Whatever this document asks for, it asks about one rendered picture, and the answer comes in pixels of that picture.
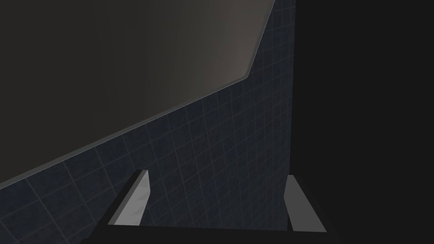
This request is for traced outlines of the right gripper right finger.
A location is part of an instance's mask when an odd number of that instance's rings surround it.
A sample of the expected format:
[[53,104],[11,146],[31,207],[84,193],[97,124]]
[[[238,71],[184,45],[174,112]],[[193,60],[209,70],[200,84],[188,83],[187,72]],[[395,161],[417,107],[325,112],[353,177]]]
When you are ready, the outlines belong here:
[[296,232],[336,233],[336,228],[320,206],[306,181],[299,175],[288,175],[284,203],[291,228]]

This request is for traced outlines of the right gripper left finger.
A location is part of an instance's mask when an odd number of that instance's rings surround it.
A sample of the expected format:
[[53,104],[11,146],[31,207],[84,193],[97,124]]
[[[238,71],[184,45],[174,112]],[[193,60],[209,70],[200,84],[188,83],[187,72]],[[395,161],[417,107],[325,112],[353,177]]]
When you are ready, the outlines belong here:
[[139,225],[149,197],[149,173],[147,170],[137,170],[117,194],[98,225]]

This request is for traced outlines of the large grey framed wall mirror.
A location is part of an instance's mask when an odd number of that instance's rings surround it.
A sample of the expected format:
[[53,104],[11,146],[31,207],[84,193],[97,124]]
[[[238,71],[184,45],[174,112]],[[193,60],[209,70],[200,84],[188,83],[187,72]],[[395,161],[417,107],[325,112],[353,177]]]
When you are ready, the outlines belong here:
[[0,189],[245,79],[275,0],[0,0]]

